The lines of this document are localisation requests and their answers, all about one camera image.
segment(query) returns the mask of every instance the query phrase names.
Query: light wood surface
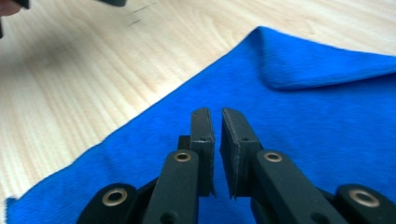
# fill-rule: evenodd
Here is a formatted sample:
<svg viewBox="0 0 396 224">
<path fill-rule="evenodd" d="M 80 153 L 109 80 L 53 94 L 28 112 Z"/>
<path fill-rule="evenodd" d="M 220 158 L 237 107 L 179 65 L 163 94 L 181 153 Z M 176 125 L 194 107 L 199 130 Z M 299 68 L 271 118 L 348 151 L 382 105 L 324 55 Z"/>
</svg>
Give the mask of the light wood surface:
<svg viewBox="0 0 396 224">
<path fill-rule="evenodd" d="M 33 0 L 3 18 L 0 199 L 21 197 L 259 25 L 396 55 L 396 2 Z M 0 220 L 5 206 L 0 205 Z"/>
</svg>

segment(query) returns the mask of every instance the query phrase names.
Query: metal ring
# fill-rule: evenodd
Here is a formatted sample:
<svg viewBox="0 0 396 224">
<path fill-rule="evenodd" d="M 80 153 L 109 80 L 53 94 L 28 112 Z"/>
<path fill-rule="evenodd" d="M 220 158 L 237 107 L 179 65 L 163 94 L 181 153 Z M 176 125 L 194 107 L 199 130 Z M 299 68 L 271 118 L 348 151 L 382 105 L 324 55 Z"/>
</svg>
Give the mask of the metal ring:
<svg viewBox="0 0 396 224">
<path fill-rule="evenodd" d="M 363 189 L 350 190 L 349 197 L 355 202 L 367 207 L 378 207 L 380 205 L 379 200 L 375 196 Z"/>
<path fill-rule="evenodd" d="M 264 158 L 268 161 L 279 162 L 282 161 L 282 156 L 275 152 L 267 152 L 264 154 Z"/>
<path fill-rule="evenodd" d="M 115 200 L 111 199 L 110 196 L 114 194 L 120 194 L 120 197 Z M 103 196 L 102 202 L 104 205 L 112 207 L 123 203 L 126 200 L 127 196 L 128 193 L 125 189 L 111 189 Z"/>
<path fill-rule="evenodd" d="M 189 161 L 191 160 L 191 155 L 185 152 L 179 152 L 175 155 L 175 160 L 177 161 Z"/>
</svg>

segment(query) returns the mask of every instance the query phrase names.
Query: blue fabric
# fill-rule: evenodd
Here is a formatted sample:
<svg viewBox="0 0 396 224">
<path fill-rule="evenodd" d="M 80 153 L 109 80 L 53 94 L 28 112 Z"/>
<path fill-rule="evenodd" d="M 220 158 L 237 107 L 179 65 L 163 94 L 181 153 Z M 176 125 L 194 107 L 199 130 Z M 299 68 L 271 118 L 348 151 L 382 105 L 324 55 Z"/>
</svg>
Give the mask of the blue fabric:
<svg viewBox="0 0 396 224">
<path fill-rule="evenodd" d="M 209 107 L 218 198 L 199 223 L 254 223 L 249 199 L 229 199 L 219 154 L 221 109 L 245 114 L 265 148 L 288 154 L 318 187 L 345 183 L 396 202 L 396 58 L 320 45 L 259 27 L 230 53 L 41 181 L 7 200 L 8 223 L 75 223 L 97 190 L 156 177 L 191 112 Z"/>
</svg>

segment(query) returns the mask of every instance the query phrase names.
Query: wood grain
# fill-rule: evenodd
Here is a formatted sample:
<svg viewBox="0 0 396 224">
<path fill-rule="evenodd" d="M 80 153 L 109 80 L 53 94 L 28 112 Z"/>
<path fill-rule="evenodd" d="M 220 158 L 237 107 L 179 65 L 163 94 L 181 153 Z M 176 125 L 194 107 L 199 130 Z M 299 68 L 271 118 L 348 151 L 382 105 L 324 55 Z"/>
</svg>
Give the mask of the wood grain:
<svg viewBox="0 0 396 224">
<path fill-rule="evenodd" d="M 396 55 L 396 2 L 37 0 L 3 18 L 0 199 L 21 197 L 259 25 Z M 4 219 L 4 205 L 0 218 Z"/>
</svg>

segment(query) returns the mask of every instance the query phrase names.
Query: tabletop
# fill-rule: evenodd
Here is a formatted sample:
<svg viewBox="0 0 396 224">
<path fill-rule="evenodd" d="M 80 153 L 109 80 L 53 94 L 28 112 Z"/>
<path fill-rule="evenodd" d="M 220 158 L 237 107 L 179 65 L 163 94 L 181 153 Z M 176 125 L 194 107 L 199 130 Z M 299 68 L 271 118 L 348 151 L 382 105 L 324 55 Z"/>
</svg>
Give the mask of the tabletop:
<svg viewBox="0 0 396 224">
<path fill-rule="evenodd" d="M 6 197 L 69 165 L 257 26 L 396 55 L 393 0 L 31 0 L 2 21 L 0 222 Z"/>
</svg>

